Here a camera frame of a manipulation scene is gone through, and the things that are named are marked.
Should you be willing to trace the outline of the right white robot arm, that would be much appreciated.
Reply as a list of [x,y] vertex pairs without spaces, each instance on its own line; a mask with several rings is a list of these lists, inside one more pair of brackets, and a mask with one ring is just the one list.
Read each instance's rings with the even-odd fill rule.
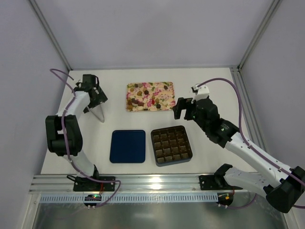
[[179,98],[173,107],[174,118],[194,121],[207,138],[239,156],[252,166],[257,174],[243,172],[224,164],[214,173],[219,186],[240,187],[264,197],[276,210],[288,213],[305,191],[305,170],[294,168],[275,159],[251,140],[241,128],[220,117],[217,106],[208,97],[200,100]]

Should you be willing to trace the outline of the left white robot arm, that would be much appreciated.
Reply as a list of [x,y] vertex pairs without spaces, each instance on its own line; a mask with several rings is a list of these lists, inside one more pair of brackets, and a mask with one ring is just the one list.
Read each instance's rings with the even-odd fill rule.
[[102,103],[108,98],[100,87],[98,77],[92,74],[84,74],[82,81],[77,82],[74,88],[67,82],[65,84],[71,90],[71,99],[57,114],[45,119],[48,150],[65,158],[77,171],[77,177],[98,182],[98,169],[83,150],[78,120],[82,114],[92,113],[99,122],[104,123]]

